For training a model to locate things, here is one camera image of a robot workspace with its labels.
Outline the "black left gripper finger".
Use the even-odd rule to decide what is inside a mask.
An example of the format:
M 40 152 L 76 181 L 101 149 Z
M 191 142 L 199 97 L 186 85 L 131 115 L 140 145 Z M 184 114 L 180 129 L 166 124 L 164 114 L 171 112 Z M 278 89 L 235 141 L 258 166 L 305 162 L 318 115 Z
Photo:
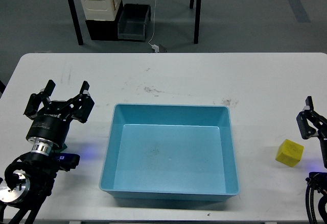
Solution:
M 68 100 L 69 119 L 77 120 L 80 123 L 87 122 L 87 119 L 95 105 L 88 90 L 89 83 L 83 81 L 79 94 Z
M 24 115 L 29 119 L 36 118 L 40 104 L 44 103 L 46 106 L 50 103 L 50 96 L 52 95 L 55 86 L 55 82 L 53 80 L 49 80 L 46 87 L 38 94 L 32 93 L 25 108 Z

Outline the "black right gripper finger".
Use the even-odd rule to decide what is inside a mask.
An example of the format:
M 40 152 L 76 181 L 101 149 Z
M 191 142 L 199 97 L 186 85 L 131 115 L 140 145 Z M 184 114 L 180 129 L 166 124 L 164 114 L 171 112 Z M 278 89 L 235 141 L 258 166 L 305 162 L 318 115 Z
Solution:
M 314 111 L 313 100 L 311 96 L 306 98 L 304 109 L 296 117 L 299 131 L 302 139 L 317 137 L 322 140 L 322 118 Z

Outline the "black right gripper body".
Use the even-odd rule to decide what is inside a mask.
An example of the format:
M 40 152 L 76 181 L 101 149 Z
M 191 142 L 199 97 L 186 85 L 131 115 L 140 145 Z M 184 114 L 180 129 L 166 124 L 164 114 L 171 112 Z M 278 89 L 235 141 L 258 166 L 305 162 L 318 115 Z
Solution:
M 320 141 L 323 165 L 326 168 L 326 118 L 320 116 L 316 127 L 318 133 L 317 137 Z

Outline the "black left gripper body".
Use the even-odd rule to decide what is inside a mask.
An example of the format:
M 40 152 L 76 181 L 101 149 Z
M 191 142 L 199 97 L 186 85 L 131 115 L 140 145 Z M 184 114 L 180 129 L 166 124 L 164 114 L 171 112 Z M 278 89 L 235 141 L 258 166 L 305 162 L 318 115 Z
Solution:
M 39 109 L 40 99 L 29 100 L 25 109 L 25 115 L 33 122 L 26 135 L 26 140 L 41 138 L 53 143 L 57 150 L 63 148 L 69 125 L 72 121 L 72 109 L 64 101 L 46 102 Z

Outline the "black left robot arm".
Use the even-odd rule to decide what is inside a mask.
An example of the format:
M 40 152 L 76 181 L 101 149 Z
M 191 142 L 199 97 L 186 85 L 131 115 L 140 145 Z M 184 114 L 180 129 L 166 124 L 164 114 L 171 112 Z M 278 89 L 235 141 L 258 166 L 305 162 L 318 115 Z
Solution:
M 52 101 L 56 84 L 49 80 L 39 93 L 30 95 L 24 115 L 32 120 L 26 140 L 32 149 L 13 160 L 1 178 L 1 217 L 7 206 L 18 209 L 10 223 L 33 223 L 52 194 L 58 171 L 75 169 L 78 154 L 64 153 L 65 140 L 73 120 L 86 123 L 94 101 L 84 81 L 79 93 L 66 101 Z

